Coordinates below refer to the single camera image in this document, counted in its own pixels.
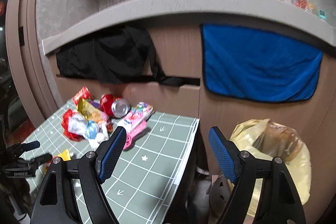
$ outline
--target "blue towel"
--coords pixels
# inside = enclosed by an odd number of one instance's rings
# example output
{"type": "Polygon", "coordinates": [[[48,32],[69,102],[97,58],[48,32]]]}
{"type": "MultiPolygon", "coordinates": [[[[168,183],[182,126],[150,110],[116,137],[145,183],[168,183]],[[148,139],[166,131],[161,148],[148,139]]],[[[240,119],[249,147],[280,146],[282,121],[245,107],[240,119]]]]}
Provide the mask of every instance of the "blue towel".
{"type": "Polygon", "coordinates": [[[323,56],[317,48],[246,27],[201,28],[209,91],[261,102],[306,100],[314,94],[323,56]]]}

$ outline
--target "yellow trash bag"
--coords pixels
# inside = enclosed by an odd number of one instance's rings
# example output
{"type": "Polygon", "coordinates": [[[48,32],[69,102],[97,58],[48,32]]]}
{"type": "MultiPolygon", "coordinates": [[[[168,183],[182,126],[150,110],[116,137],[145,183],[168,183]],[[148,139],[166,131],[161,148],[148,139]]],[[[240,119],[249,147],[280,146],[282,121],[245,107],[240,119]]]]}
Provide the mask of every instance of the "yellow trash bag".
{"type": "MultiPolygon", "coordinates": [[[[240,151],[246,150],[255,158],[272,160],[278,156],[285,162],[292,176],[302,204],[310,196],[311,167],[307,146],[296,130],[265,120],[249,120],[236,126],[230,141],[240,151]]],[[[254,217],[257,211],[263,179],[257,179],[247,214],[254,217]]]]}

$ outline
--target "pink scissors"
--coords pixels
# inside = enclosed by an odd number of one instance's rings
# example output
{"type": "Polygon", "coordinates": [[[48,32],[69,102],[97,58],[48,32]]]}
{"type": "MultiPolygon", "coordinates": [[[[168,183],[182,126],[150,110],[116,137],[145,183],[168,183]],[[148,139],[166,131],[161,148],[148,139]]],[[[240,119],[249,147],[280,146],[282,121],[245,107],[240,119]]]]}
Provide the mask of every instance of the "pink scissors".
{"type": "Polygon", "coordinates": [[[123,148],[123,150],[127,149],[130,147],[130,145],[132,144],[132,141],[134,139],[135,136],[137,136],[139,133],[141,133],[147,126],[147,122],[146,121],[142,121],[140,124],[138,124],[130,133],[127,133],[126,135],[126,143],[125,146],[123,148]]]}

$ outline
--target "trash pile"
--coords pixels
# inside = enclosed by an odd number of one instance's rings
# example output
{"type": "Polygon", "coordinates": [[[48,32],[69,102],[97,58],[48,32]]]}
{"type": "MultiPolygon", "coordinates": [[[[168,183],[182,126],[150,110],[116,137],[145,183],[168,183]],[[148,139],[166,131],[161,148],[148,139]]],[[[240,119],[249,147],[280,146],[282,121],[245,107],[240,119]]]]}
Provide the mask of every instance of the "trash pile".
{"type": "Polygon", "coordinates": [[[153,113],[153,106],[139,102],[130,107],[128,101],[112,94],[104,94],[100,100],[94,100],[88,88],[84,86],[74,97],[77,110],[68,110],[63,115],[64,135],[73,141],[88,140],[93,150],[109,139],[113,132],[111,118],[121,119],[117,126],[127,132],[124,149],[131,146],[132,140],[147,126],[147,120],[153,113]]]}

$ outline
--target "table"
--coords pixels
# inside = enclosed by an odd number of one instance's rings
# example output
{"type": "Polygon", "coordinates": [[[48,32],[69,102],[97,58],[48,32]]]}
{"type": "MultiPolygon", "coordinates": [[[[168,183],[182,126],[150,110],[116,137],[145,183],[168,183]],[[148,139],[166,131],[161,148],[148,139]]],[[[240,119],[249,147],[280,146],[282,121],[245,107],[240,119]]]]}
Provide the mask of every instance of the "table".
{"type": "MultiPolygon", "coordinates": [[[[69,149],[73,158],[91,151],[88,141],[75,142],[63,135],[62,115],[75,109],[72,100],[57,110],[24,142],[38,140],[40,148],[25,152],[30,159],[44,153],[53,156],[69,149]]],[[[113,119],[114,128],[118,120],[113,119]]],[[[161,224],[174,198],[187,164],[199,119],[156,112],[135,145],[121,153],[112,177],[102,185],[120,224],[161,224]]],[[[43,179],[42,168],[27,181],[36,195],[43,179]]],[[[84,224],[90,224],[79,180],[73,180],[78,208],[84,224]]]]}

